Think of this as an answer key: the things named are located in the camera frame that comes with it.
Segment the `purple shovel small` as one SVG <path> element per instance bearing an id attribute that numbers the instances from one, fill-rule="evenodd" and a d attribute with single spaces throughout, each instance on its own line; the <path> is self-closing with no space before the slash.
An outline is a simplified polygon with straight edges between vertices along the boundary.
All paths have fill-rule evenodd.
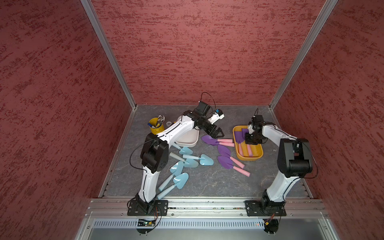
<path id="1" fill-rule="evenodd" d="M 242 135 L 243 135 L 244 140 L 246 140 L 246 134 L 248 134 L 248 133 L 249 133 L 248 129 L 246 129 L 246 128 L 242 129 Z M 249 144 L 246 144 L 246 147 L 247 147 L 247 152 L 248 152 L 249 157 L 253 157 L 253 152 L 252 152 L 251 146 Z"/>

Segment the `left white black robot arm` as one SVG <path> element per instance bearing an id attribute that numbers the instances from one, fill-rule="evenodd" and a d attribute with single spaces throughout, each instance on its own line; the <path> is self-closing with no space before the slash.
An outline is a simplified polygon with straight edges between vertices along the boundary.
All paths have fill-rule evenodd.
<path id="1" fill-rule="evenodd" d="M 175 124 L 159 134 L 148 134 L 140 154 L 142 159 L 143 180 L 135 201 L 140 210 L 149 214 L 154 209 L 156 186 L 161 170 L 169 160 L 170 146 L 182 135 L 194 128 L 204 130 L 210 137 L 216 139 L 224 135 L 215 122 L 223 119 L 224 113 L 218 109 L 208 118 L 198 109 L 186 111 Z"/>

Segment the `white storage box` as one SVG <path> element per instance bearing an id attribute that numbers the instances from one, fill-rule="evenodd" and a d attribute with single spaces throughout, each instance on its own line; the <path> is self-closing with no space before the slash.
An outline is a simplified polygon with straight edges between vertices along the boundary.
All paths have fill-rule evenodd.
<path id="1" fill-rule="evenodd" d="M 180 147 L 194 147 L 199 140 L 199 131 L 194 129 L 194 121 L 189 118 L 184 120 L 184 116 L 181 115 L 175 124 L 177 126 L 174 128 L 174 134 L 176 135 L 172 137 L 174 140 L 172 145 Z"/>

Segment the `light blue shovel back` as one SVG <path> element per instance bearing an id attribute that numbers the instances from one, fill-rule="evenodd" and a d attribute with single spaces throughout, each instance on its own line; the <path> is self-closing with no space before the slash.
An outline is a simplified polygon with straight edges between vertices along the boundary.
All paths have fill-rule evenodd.
<path id="1" fill-rule="evenodd" d="M 193 154 L 193 151 L 191 149 L 189 149 L 188 147 L 180 147 L 176 143 L 173 143 L 172 146 L 179 150 L 180 155 L 192 155 Z"/>

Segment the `purple shovel long pink handle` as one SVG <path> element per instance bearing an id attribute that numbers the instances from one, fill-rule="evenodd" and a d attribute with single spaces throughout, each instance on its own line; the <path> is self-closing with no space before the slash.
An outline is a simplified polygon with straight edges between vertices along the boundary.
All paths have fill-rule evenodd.
<path id="1" fill-rule="evenodd" d="M 219 163 L 225 168 L 225 169 L 234 169 L 236 170 L 237 172 L 249 177 L 251 175 L 251 173 L 249 173 L 248 171 L 242 169 L 242 168 L 239 168 L 237 166 L 234 165 L 234 162 L 228 158 L 228 157 L 224 157 L 224 156 L 218 156 L 218 161 Z"/>

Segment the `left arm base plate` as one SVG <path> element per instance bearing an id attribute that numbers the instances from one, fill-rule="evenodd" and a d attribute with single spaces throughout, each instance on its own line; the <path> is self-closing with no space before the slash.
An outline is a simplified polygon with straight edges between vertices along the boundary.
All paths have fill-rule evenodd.
<path id="1" fill-rule="evenodd" d="M 169 201 L 153 200 L 145 203 L 141 199 L 132 199 L 127 203 L 128 216 L 166 216 L 168 212 Z"/>

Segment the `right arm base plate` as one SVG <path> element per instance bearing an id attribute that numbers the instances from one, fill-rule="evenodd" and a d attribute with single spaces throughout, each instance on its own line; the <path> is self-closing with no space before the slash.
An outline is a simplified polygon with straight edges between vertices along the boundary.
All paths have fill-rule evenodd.
<path id="1" fill-rule="evenodd" d="M 244 201 L 245 209 L 248 217 L 285 217 L 287 215 L 284 208 L 285 202 L 272 202 L 272 201 Z"/>

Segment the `purple shovel front pink handle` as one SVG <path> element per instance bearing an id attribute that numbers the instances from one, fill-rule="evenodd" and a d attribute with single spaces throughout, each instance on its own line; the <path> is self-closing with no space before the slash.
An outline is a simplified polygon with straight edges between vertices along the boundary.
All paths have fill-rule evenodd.
<path id="1" fill-rule="evenodd" d="M 243 142 L 242 132 L 241 131 L 234 131 L 234 134 L 235 134 L 236 143 L 238 144 L 239 155 L 243 157 L 244 154 L 243 154 L 243 149 L 241 146 L 241 143 Z"/>

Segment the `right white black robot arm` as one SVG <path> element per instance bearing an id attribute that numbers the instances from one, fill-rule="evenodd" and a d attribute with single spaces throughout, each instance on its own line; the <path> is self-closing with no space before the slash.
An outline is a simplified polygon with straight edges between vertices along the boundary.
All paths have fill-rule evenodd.
<path id="1" fill-rule="evenodd" d="M 274 123 L 264 121 L 263 116 L 254 115 L 248 124 L 245 142 L 248 145 L 261 145 L 270 140 L 279 147 L 278 174 L 264 192 L 260 203 L 266 214 L 281 213 L 286 196 L 292 187 L 313 171 L 313 157 L 307 139 L 294 137 L 279 129 Z"/>

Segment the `yellow storage box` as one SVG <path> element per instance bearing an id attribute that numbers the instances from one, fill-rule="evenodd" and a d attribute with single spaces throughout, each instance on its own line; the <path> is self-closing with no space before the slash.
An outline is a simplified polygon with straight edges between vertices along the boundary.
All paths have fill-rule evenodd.
<path id="1" fill-rule="evenodd" d="M 256 161 L 264 155 L 263 148 L 260 144 L 246 144 L 245 133 L 248 132 L 247 126 L 235 126 L 233 128 L 236 155 L 241 161 Z"/>

